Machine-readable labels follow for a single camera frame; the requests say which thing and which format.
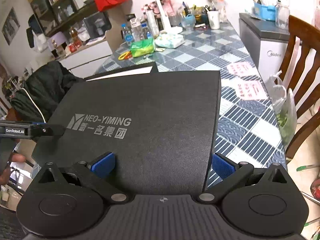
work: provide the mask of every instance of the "beige floor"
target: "beige floor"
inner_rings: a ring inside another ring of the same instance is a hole
[[[301,124],[297,125],[297,130],[307,121],[309,116],[301,120]],[[288,173],[296,183],[299,190],[311,195],[310,185],[317,178],[320,171],[319,168],[297,172],[297,167],[311,164],[320,164],[320,143],[316,131],[314,131],[307,140],[300,146],[293,160],[288,164]],[[320,206],[306,199],[309,206],[309,216],[307,221],[311,221],[320,217]],[[310,239],[317,228],[319,222],[306,226],[302,235],[306,239]]]

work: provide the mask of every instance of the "white cup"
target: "white cup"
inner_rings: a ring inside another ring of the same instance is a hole
[[[220,28],[220,21],[219,21],[219,11],[209,11],[207,12],[210,27],[213,30],[217,30]]]

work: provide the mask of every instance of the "midea logo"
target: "midea logo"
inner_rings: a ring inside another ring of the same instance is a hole
[[[268,56],[268,57],[281,57],[281,54],[274,53],[274,52],[272,52],[272,50],[269,50],[269,51],[267,52],[267,56]]]

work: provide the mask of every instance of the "blue gripper pad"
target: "blue gripper pad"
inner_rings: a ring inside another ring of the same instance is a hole
[[[212,155],[212,169],[220,176],[225,179],[236,171],[236,168],[230,163],[223,160],[220,156]]]
[[[93,164],[90,168],[90,171],[94,172],[98,177],[104,179],[114,169],[115,165],[115,155],[110,153]]]

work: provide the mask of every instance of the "table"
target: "table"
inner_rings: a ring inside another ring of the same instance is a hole
[[[220,23],[219,30],[181,34],[185,38],[184,44],[176,49],[154,52],[149,58],[142,56],[119,61],[119,55],[129,50],[126,44],[122,44],[96,73],[151,61],[156,62],[159,72],[220,70],[222,89],[214,152],[236,163],[247,161],[256,168],[268,167],[274,162],[286,168],[284,148],[270,98],[241,100],[229,86],[230,80],[236,76],[228,72],[227,65],[249,62],[255,67],[232,25]],[[238,78],[259,81],[267,92],[259,74]],[[220,181],[221,178],[211,169],[208,187]]]

